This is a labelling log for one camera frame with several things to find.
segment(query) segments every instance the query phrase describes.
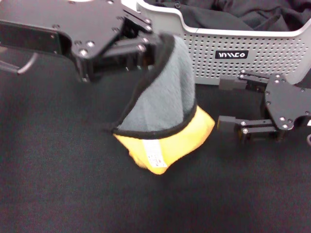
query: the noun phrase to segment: screw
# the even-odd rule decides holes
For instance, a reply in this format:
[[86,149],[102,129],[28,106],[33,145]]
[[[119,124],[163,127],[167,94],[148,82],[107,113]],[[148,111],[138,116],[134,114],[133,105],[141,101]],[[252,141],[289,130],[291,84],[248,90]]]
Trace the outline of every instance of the screw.
[[243,134],[247,134],[248,133],[248,129],[243,129],[242,132],[243,132]]
[[138,48],[141,52],[145,52],[146,51],[146,47],[144,47],[143,45],[138,45]]
[[74,44],[75,44],[75,45],[82,45],[82,41],[81,41],[81,40],[76,40],[76,41],[74,42]]
[[86,45],[91,48],[95,46],[95,43],[93,41],[87,41]]
[[179,2],[179,1],[177,1],[177,2],[175,3],[175,8],[176,8],[176,9],[180,9],[180,2]]
[[86,56],[88,54],[87,50],[83,49],[83,50],[80,50],[79,53],[82,55],[82,56]]
[[54,28],[54,29],[59,29],[60,26],[59,26],[58,24],[53,24],[52,28]]
[[150,31],[152,30],[152,27],[147,26],[147,27],[146,27],[146,29],[147,29],[147,31],[149,31],[149,32],[150,32]]

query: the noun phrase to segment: gray fleece cloth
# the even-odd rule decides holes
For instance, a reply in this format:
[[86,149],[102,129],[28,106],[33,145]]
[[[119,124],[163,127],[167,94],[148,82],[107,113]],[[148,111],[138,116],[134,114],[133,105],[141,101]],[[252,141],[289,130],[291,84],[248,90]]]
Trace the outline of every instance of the gray fleece cloth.
[[119,130],[151,132],[183,122],[195,102],[195,82],[188,47],[175,36],[171,57],[155,81],[141,94]]

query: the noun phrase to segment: robotic arm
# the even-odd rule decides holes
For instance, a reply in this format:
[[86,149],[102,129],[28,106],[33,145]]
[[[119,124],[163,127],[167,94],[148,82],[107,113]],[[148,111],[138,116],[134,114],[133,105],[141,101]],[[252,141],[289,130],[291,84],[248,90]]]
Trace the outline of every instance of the robotic arm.
[[22,74],[45,53],[72,60],[80,80],[94,82],[107,71],[152,65],[161,40],[120,0],[3,0],[0,45],[34,52],[22,68],[0,61],[1,70]]
[[281,74],[263,75],[242,70],[239,77],[222,77],[220,89],[246,89],[263,93],[261,120],[220,116],[218,130],[237,132],[240,140],[282,140],[299,127],[311,129],[311,89],[289,84]]

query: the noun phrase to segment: laundry basket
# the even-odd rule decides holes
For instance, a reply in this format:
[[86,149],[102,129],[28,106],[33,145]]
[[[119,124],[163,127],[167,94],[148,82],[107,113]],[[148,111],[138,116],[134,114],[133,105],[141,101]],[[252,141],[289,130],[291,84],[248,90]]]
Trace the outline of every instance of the laundry basket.
[[218,85],[221,75],[242,69],[281,73],[300,82],[311,68],[311,19],[293,32],[231,31],[188,27],[181,12],[137,0],[137,10],[153,22],[153,30],[184,38],[196,83]]

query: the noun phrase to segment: black mounting plate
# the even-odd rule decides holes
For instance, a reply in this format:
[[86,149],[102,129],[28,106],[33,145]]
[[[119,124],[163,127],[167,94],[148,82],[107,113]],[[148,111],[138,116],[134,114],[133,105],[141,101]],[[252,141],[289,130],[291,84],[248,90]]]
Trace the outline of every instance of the black mounting plate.
[[[71,46],[73,56],[92,59],[118,36],[123,15],[120,0],[2,0],[0,42],[5,47],[62,54],[62,34],[73,45],[81,41]],[[88,41],[95,46],[88,47]],[[87,55],[80,54],[82,49],[87,50]]]
[[311,89],[288,83],[282,75],[269,77],[265,104],[279,130],[291,130],[295,125],[308,126],[311,119]]

